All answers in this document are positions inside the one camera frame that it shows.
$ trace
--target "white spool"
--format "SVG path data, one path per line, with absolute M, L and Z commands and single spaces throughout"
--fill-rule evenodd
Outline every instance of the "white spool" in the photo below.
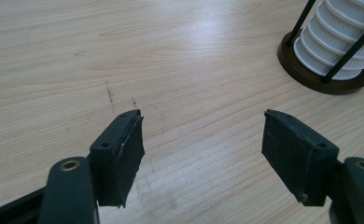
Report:
M 295 41 L 298 60 L 325 76 L 364 33 L 364 0 L 324 0 Z M 348 80 L 364 69 L 364 46 L 333 77 Z

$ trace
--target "wooden table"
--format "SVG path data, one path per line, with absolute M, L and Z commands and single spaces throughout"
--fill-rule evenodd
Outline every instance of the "wooden table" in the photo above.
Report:
M 329 223 L 261 155 L 267 108 L 364 157 L 364 89 L 311 91 L 276 49 L 304 1 L 0 1 L 0 205 L 139 108 L 146 156 L 103 223 Z

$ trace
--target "spool base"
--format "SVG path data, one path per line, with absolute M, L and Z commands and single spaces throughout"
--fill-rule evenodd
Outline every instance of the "spool base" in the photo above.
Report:
M 364 69 L 357 76 L 349 80 L 331 80 L 329 83 L 322 82 L 319 76 L 306 68 L 293 51 L 293 47 L 286 45 L 290 33 L 286 34 L 278 47 L 277 55 L 281 65 L 300 84 L 314 90 L 331 95 L 344 95 L 359 91 L 364 87 Z

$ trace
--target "light wood tabletop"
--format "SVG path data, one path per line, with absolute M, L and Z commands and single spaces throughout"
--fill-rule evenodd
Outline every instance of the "light wood tabletop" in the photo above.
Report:
M 147 154 L 102 223 L 329 223 L 260 153 L 270 108 L 364 157 L 364 88 L 312 91 L 278 62 L 305 3 L 0 1 L 0 206 L 139 108 Z

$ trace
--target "dark scratch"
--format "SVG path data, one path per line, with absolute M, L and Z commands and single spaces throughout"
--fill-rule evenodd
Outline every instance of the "dark scratch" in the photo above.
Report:
M 86 51 L 81 51 L 81 52 L 75 53 L 74 55 L 75 55 L 75 57 L 78 57 L 78 56 L 83 57 L 84 53 L 86 53 Z
M 134 107 L 135 109 L 138 109 L 138 107 L 136 106 L 136 101 L 134 100 L 134 98 L 132 98 L 132 100 L 133 100 L 133 107 Z
M 113 111 L 113 113 L 116 113 L 115 107 L 113 106 L 113 93 L 109 88 L 108 81 L 105 82 L 105 85 L 106 85 L 106 92 L 108 93 L 109 103 L 112 107 L 112 111 Z

